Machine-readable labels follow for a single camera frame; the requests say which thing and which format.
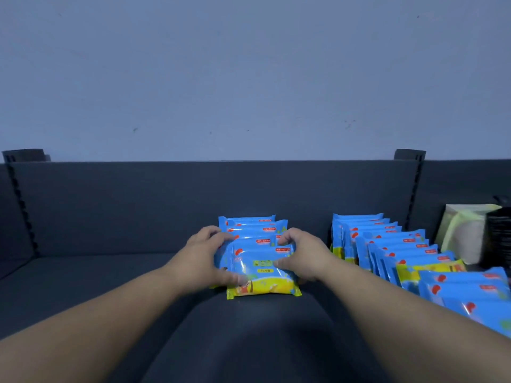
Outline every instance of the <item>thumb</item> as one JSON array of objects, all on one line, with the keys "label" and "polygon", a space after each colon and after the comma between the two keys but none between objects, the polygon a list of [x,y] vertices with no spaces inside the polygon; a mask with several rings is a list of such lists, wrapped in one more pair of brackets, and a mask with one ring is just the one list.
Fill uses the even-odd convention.
[{"label": "thumb", "polygon": [[247,283],[247,277],[242,274],[228,272],[227,270],[218,269],[216,270],[216,284],[219,286],[225,285],[243,285]]},{"label": "thumb", "polygon": [[284,258],[280,258],[280,259],[277,259],[275,261],[273,261],[273,265],[277,268],[277,269],[281,269],[281,270],[293,270],[291,269],[292,267],[292,256],[291,257],[284,257]]}]

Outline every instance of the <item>person's right hand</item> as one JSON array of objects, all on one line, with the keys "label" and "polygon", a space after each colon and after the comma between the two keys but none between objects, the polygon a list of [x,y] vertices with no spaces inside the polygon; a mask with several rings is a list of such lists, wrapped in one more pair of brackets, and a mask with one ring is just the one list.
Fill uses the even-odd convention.
[{"label": "person's right hand", "polygon": [[296,251],[289,257],[276,260],[276,268],[290,270],[298,277],[315,281],[326,271],[334,255],[321,239],[297,228],[290,228],[278,240],[278,244],[296,243]]}]

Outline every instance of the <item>blue-gray wall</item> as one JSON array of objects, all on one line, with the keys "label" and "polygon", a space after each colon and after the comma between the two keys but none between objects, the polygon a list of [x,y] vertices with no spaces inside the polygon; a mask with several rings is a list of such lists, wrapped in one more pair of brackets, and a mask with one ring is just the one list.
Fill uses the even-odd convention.
[{"label": "blue-gray wall", "polygon": [[511,0],[1,0],[0,150],[511,158]]}]

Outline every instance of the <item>stack of blue packages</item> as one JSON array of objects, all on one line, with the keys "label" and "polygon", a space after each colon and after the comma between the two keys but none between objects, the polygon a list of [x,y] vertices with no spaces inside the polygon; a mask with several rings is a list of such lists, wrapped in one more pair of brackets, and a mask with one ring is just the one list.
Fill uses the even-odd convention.
[{"label": "stack of blue packages", "polygon": [[301,296],[294,273],[277,269],[273,261],[289,256],[294,244],[278,245],[281,234],[287,230],[288,221],[270,217],[218,218],[223,232],[234,235],[234,240],[224,243],[215,254],[215,266],[243,274],[247,283],[227,288],[227,299],[266,293]]},{"label": "stack of blue packages", "polygon": [[511,291],[503,268],[467,272],[451,251],[440,253],[425,230],[403,231],[383,213],[337,215],[334,255],[412,293],[511,337]]}]

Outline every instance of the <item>red label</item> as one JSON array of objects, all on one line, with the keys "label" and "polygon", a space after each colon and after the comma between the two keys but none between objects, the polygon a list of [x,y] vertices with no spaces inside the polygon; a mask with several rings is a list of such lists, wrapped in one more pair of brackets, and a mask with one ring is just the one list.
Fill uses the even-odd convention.
[{"label": "red label", "polygon": [[472,313],[472,311],[474,309],[476,309],[476,304],[474,304],[473,302],[468,302],[466,305],[465,305],[465,309],[468,311],[468,313]]},{"label": "red label", "polygon": [[436,294],[441,290],[442,288],[440,287],[440,285],[435,285],[431,288],[431,293],[433,293],[435,296]]}]

